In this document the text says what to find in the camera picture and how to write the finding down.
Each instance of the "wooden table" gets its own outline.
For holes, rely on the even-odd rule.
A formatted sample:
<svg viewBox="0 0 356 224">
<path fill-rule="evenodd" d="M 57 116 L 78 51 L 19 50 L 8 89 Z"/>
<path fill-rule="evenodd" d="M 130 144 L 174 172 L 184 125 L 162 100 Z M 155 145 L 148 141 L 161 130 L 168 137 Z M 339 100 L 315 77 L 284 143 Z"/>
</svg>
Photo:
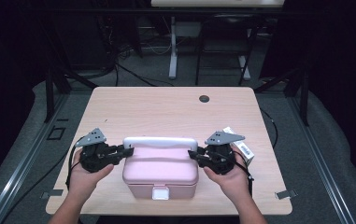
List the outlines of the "wooden table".
<svg viewBox="0 0 356 224">
<path fill-rule="evenodd" d="M 202 103 L 201 95 L 209 97 Z M 224 87 L 103 87 L 96 88 L 78 126 L 72 146 L 81 136 L 98 127 L 109 145 L 120 145 L 128 136 L 192 137 L 200 147 L 215 131 L 230 126 L 246 136 L 255 157 L 249 166 L 253 175 L 253 198 L 265 215 L 287 215 L 290 200 L 278 200 L 275 192 L 285 190 L 276 156 L 263 123 L 258 103 L 250 88 Z M 186 200 L 136 199 L 122 181 L 124 160 L 101 180 L 81 213 L 127 216 L 236 215 L 234 205 L 199 169 L 195 196 Z M 51 196 L 47 212 L 55 213 L 67 189 L 67 159 Z"/>
</svg>

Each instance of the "pink lunch box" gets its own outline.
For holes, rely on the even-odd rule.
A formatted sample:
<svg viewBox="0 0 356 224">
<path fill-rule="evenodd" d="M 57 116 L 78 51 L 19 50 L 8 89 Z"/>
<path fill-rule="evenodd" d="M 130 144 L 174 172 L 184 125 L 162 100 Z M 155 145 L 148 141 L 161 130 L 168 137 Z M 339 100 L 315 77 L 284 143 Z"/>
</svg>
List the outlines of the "pink lunch box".
<svg viewBox="0 0 356 224">
<path fill-rule="evenodd" d="M 134 147 L 126 159 L 122 178 L 136 198 L 169 200 L 192 198 L 198 182 L 198 164 L 188 150 L 198 143 L 191 138 L 127 137 L 125 148 Z"/>
</svg>

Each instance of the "hand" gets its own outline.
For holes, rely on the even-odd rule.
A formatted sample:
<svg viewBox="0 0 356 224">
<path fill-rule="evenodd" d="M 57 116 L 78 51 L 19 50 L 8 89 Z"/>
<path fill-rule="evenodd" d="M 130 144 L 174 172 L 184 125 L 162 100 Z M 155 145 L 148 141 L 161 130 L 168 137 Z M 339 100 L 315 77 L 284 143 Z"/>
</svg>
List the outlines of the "hand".
<svg viewBox="0 0 356 224">
<path fill-rule="evenodd" d="M 239 164 L 245 167 L 244 161 L 241 158 L 242 153 L 239 149 L 233 147 L 235 151 L 235 160 Z M 209 167 L 204 167 L 206 175 L 221 186 L 223 193 L 234 203 L 242 198 L 242 196 L 250 196 L 249 186 L 248 186 L 248 176 L 247 174 L 239 168 L 237 165 L 234 166 L 233 170 L 225 175 L 215 174 Z"/>
<path fill-rule="evenodd" d="M 95 190 L 96 184 L 110 174 L 114 166 L 110 164 L 96 173 L 90 173 L 79 163 L 81 151 L 82 149 L 78 150 L 73 159 L 72 165 L 78 164 L 72 170 L 67 197 L 74 197 L 78 203 L 84 204 Z"/>
</svg>

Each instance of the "wire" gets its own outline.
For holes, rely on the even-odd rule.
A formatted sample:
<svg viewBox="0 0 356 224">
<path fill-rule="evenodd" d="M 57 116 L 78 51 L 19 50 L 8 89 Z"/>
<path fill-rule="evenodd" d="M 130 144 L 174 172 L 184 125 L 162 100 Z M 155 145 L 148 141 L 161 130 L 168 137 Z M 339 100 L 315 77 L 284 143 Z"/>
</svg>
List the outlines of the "wire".
<svg viewBox="0 0 356 224">
<path fill-rule="evenodd" d="M 31 188 L 29 188 L 28 190 L 26 190 L 24 193 L 23 193 L 23 195 L 19 198 L 19 200 L 18 201 L 16 201 L 15 203 L 14 203 L 14 205 L 12 205 L 12 207 L 8 210 L 8 212 L 6 213 L 6 215 L 3 217 L 3 220 L 1 221 L 1 223 L 4 223 L 6 220 L 7 220 L 7 218 L 8 218 L 8 216 L 12 213 L 12 211 L 15 209 L 15 207 L 26 197 L 26 195 L 32 190 L 32 189 L 34 189 L 44 178 L 46 178 L 46 176 L 47 175 L 49 175 L 51 172 L 52 172 L 52 170 L 53 169 L 55 169 L 55 167 L 64 159 L 64 157 L 67 155 L 67 152 L 68 152 L 69 150 L 67 150 L 65 153 L 64 153 L 64 155 L 43 175 L 43 176 L 41 176 L 35 183 L 34 183 L 34 185 L 31 187 Z"/>
<path fill-rule="evenodd" d="M 80 74 L 81 77 L 85 77 L 87 79 L 92 79 L 92 78 L 97 78 L 97 77 L 104 77 L 105 75 L 109 74 L 110 72 L 112 72 L 114 69 L 114 65 L 109 67 L 109 68 L 106 68 L 106 69 L 103 69 L 100 73 L 98 74 L 91 74 L 91 75 L 82 75 Z"/>
<path fill-rule="evenodd" d="M 116 62 L 116 65 L 117 65 L 118 67 L 120 67 L 122 70 L 125 70 L 126 72 L 130 73 L 130 74 L 133 75 L 134 77 L 137 77 L 139 80 L 141 80 L 141 81 L 145 82 L 146 84 L 150 85 L 151 87 L 157 87 L 157 86 L 154 85 L 154 84 L 152 84 L 152 83 L 150 83 L 150 82 L 148 82 L 146 79 L 151 80 L 151 81 L 163 82 L 163 83 L 166 83 L 166 84 L 168 84 L 168 85 L 170 85 L 170 86 L 174 86 L 172 83 L 169 83 L 169 82 L 164 82 L 164 81 L 157 80 L 157 79 L 153 79 L 153 78 L 149 78 L 149 77 L 142 77 L 142 76 L 139 76 L 139 75 L 137 75 L 136 73 L 134 73 L 133 71 L 131 71 L 131 70 L 125 68 L 124 66 L 120 65 L 120 64 L 117 63 L 117 62 Z"/>
<path fill-rule="evenodd" d="M 74 165 L 72 166 L 72 168 L 70 169 L 70 172 L 72 172 L 72 170 L 73 170 L 77 165 L 79 165 L 81 162 L 82 162 L 82 161 L 76 162 L 76 164 L 74 164 Z"/>
<path fill-rule="evenodd" d="M 169 46 L 167 47 L 166 50 L 164 50 L 163 52 L 158 52 L 158 51 L 156 51 L 156 50 L 154 49 L 155 47 L 153 47 L 151 44 L 148 44 L 148 43 L 142 43 L 142 44 L 149 46 L 150 49 L 151 49 L 151 51 L 153 51 L 155 54 L 158 54 L 158 55 L 162 55 L 162 54 L 167 53 L 167 52 L 171 49 L 171 47 L 172 47 L 172 45 L 169 44 Z"/>
<path fill-rule="evenodd" d="M 119 68 L 116 67 L 116 83 L 114 84 L 115 87 L 119 86 Z"/>
<path fill-rule="evenodd" d="M 238 155 L 239 157 L 242 158 L 242 161 L 245 163 L 245 166 L 246 166 L 247 169 L 248 169 L 248 163 L 247 163 L 247 161 L 245 160 L 244 156 L 242 156 L 241 153 L 238 153 L 238 152 L 236 152 L 236 151 L 233 151 L 233 152 L 234 152 L 236 155 Z"/>
<path fill-rule="evenodd" d="M 128 57 L 131 56 L 132 50 L 133 49 L 128 44 L 119 47 L 119 58 L 124 60 L 127 59 Z"/>
<path fill-rule="evenodd" d="M 165 20 L 165 17 L 163 17 L 163 21 L 164 21 L 164 23 L 165 23 L 166 29 L 168 30 L 168 33 L 171 35 L 171 30 L 169 29 L 169 26 L 168 26 L 168 23 L 167 23 L 166 20 Z M 167 52 L 172 48 L 172 40 L 171 40 L 170 43 L 169 43 L 168 49 L 165 50 L 165 51 L 163 51 L 163 52 L 157 52 L 157 51 L 155 51 L 155 50 L 153 49 L 153 46 L 152 46 L 152 45 L 150 45 L 150 44 L 147 44 L 147 45 L 150 46 L 151 50 L 152 50 L 154 53 L 161 55 L 161 54 L 167 53 Z"/>
<path fill-rule="evenodd" d="M 69 190 L 69 187 L 70 187 L 70 176 L 72 174 L 72 170 L 73 170 L 73 167 L 72 167 L 72 161 L 73 161 L 73 155 L 75 154 L 75 150 L 76 150 L 76 145 L 74 145 L 72 147 L 72 150 L 70 150 L 70 155 L 69 155 L 69 162 L 67 164 L 67 178 L 66 178 L 66 182 L 64 182 L 67 186 L 67 190 Z"/>
<path fill-rule="evenodd" d="M 263 110 L 261 107 L 260 107 L 260 110 L 271 120 L 273 126 L 274 126 L 274 129 L 276 131 L 276 139 L 274 140 L 274 144 L 273 144 L 273 148 L 276 147 L 276 144 L 278 142 L 278 128 L 277 128 L 277 124 L 274 122 L 274 120 L 271 118 L 271 116 L 265 112 L 265 110 Z"/>
</svg>

